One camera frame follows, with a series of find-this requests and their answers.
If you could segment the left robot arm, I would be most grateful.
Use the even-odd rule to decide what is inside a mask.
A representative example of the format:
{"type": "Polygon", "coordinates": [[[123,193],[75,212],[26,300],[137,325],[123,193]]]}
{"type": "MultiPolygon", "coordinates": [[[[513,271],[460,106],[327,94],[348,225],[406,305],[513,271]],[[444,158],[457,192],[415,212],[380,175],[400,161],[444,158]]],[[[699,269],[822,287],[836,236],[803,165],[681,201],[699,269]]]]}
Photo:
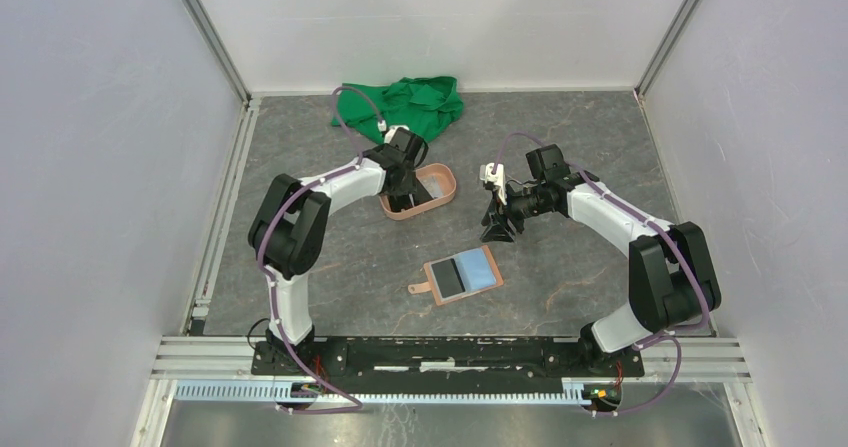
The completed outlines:
{"type": "Polygon", "coordinates": [[[328,220],[342,208],[382,196],[402,212],[432,196],[416,170],[429,146],[405,127],[393,127],[385,142],[330,171],[304,178],[276,176],[248,232],[248,244],[266,277],[270,330],[282,341],[275,359],[290,374],[306,372],[314,361],[308,279],[323,247],[328,220]]]}

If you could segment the black card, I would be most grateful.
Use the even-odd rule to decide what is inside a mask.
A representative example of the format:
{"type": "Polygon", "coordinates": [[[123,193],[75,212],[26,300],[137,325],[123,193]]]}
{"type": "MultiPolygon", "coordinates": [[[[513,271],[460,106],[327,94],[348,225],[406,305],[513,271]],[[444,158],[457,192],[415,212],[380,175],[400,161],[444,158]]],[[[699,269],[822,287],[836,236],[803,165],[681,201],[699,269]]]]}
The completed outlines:
{"type": "Polygon", "coordinates": [[[441,299],[446,300],[466,292],[458,264],[454,258],[432,263],[433,284],[441,299]]]}

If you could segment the white magstripe card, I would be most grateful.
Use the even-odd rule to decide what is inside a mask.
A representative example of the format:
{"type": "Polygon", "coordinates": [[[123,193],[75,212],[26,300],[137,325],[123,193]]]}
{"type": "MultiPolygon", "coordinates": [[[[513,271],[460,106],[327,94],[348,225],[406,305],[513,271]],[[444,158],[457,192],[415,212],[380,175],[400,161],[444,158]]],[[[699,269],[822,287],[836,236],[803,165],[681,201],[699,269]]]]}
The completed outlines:
{"type": "Polygon", "coordinates": [[[421,183],[432,199],[438,199],[444,196],[444,189],[441,186],[439,176],[428,175],[421,179],[421,183]]]}

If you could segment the pink oval tray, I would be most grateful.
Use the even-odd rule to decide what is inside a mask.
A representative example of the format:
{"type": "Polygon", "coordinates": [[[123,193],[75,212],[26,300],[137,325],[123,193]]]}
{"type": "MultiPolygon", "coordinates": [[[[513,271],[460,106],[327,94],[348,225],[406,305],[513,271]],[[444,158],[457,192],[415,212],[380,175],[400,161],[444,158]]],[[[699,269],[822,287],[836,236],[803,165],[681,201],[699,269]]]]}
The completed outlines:
{"type": "Polygon", "coordinates": [[[451,202],[457,192],[457,181],[445,164],[433,163],[418,168],[412,194],[406,196],[379,196],[385,215],[395,221],[439,208],[451,202]]]}

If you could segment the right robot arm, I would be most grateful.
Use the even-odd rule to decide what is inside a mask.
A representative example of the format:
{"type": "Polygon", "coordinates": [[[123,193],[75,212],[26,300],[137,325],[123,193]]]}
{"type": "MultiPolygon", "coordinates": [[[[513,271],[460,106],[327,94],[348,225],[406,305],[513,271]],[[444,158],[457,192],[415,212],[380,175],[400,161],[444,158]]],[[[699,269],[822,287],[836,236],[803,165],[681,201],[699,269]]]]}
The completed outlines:
{"type": "Polygon", "coordinates": [[[518,184],[508,180],[498,160],[481,166],[481,183],[491,193],[482,241],[512,242],[526,220],[557,213],[593,230],[627,260],[625,303],[579,334],[577,359],[585,372],[602,375],[629,348],[708,326],[721,293],[698,225],[636,208],[597,176],[567,162],[555,144],[528,152],[526,160],[531,178],[518,184]]]}

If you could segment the brown leather card holder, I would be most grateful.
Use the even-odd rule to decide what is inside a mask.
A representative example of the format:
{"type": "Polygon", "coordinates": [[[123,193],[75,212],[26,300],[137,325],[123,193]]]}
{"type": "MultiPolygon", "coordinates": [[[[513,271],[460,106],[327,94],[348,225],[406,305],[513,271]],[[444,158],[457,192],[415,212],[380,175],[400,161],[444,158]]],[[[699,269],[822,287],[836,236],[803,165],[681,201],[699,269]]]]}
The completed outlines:
{"type": "Polygon", "coordinates": [[[486,245],[466,250],[458,254],[445,257],[424,264],[422,271],[426,280],[421,283],[410,284],[407,291],[412,295],[431,294],[436,305],[443,306],[452,302],[463,300],[476,294],[486,292],[504,284],[504,279],[490,248],[486,245]],[[458,264],[466,292],[464,294],[443,300],[440,298],[433,284],[430,266],[448,258],[454,258],[458,264]]]}

